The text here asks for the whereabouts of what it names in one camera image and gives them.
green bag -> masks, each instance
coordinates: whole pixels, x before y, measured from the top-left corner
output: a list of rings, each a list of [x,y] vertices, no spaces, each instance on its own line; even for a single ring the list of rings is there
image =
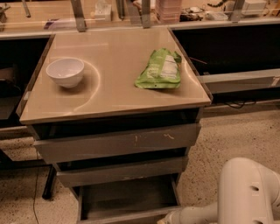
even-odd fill
[[[181,56],[166,48],[153,51],[149,63],[135,85],[138,88],[178,88],[180,86],[179,65]]]

terrazzo floor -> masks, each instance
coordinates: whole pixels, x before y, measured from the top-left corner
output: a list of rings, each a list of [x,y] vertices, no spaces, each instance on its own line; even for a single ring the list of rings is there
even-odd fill
[[[280,101],[209,107],[200,123],[198,141],[178,182],[182,206],[216,201],[221,168],[230,158],[251,158],[280,173]],[[0,149],[13,160],[39,157],[25,127],[0,129],[0,140]],[[78,202],[58,180],[52,198],[42,199],[48,171],[47,167],[0,171],[0,223],[76,223]]]

electrical cord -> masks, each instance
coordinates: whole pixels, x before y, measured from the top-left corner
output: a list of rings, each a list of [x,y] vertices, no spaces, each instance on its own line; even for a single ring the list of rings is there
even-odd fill
[[[39,159],[39,155],[38,155],[38,151],[37,150],[36,150],[36,155],[37,155],[37,159]],[[36,195],[37,195],[38,178],[39,178],[39,167],[37,168],[37,173],[36,173],[35,191],[34,191],[34,198],[33,198],[33,212],[34,212],[34,216],[35,216],[36,222],[39,224],[38,217],[37,217],[36,211],[35,211],[35,201],[36,201]]]
[[[256,100],[247,100],[247,101],[230,101],[230,102],[224,102],[226,105],[228,105],[230,108],[233,109],[241,109],[245,105],[253,105],[256,104]]]
[[[270,9],[269,9],[268,7],[265,7],[264,9],[267,10],[267,12],[263,13],[262,15],[263,15],[264,17],[266,17],[267,15],[270,14]]]

white bowl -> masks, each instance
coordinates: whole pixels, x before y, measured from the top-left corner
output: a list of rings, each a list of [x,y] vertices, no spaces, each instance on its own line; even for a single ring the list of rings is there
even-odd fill
[[[83,77],[84,62],[80,59],[58,59],[46,68],[47,75],[63,88],[76,87]]]

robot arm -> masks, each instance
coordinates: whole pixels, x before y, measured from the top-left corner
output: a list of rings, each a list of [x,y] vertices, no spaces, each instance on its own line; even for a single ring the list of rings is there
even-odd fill
[[[167,214],[165,224],[273,224],[280,209],[280,175],[247,158],[225,163],[219,180],[218,203],[186,207]]]

